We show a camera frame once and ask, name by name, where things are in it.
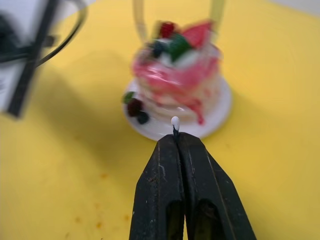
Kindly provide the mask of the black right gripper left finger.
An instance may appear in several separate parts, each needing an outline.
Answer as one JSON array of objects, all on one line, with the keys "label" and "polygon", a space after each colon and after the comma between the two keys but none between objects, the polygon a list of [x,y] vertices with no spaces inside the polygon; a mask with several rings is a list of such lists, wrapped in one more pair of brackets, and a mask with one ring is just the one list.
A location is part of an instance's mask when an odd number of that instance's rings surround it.
[{"label": "black right gripper left finger", "polygon": [[137,181],[129,239],[181,240],[185,196],[181,162],[173,135],[161,138]]}]

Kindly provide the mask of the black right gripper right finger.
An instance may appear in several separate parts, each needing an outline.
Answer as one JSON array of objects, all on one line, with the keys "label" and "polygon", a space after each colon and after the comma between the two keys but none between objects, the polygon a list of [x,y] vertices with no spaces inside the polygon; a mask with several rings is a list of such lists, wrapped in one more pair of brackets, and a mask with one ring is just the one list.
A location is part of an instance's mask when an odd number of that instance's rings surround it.
[{"label": "black right gripper right finger", "polygon": [[177,146],[185,192],[188,239],[256,239],[234,183],[202,141],[181,132]]}]

